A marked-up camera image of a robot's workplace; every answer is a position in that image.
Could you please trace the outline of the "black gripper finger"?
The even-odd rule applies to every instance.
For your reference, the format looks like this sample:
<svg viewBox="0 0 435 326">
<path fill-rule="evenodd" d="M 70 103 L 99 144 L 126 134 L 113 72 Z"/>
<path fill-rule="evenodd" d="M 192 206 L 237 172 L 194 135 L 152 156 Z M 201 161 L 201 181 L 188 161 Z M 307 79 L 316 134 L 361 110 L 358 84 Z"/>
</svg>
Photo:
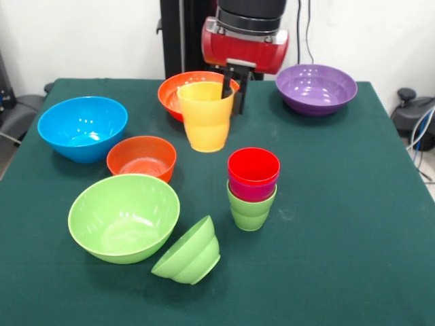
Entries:
<svg viewBox="0 0 435 326">
<path fill-rule="evenodd" d="M 243 113 L 245 94 L 247 90 L 247 84 L 249 81 L 250 70 L 241 69 L 239 71 L 239 90 L 234 94 L 234 114 L 241 115 Z"/>
<path fill-rule="evenodd" d="M 223 82 L 222 82 L 222 99 L 227 98 L 232 95 L 233 90 L 231 87 L 232 75 L 234 73 L 233 66 L 227 66 L 223 72 Z"/>
</svg>

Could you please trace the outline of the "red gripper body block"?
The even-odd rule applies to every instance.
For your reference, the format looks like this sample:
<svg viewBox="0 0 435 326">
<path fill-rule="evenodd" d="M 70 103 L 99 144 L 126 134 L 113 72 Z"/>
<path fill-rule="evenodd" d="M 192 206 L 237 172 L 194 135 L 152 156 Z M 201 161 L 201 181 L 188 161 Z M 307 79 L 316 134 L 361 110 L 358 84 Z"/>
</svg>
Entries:
<svg viewBox="0 0 435 326">
<path fill-rule="evenodd" d="M 243 35 L 226 31 L 218 32 L 216 24 L 205 24 L 202 29 L 201 48 L 203 58 L 210 65 L 225 67 L 229 59 L 255 66 L 256 73 L 276 74 L 288 50 L 289 33 L 281 29 L 277 34 L 266 37 Z"/>
</svg>

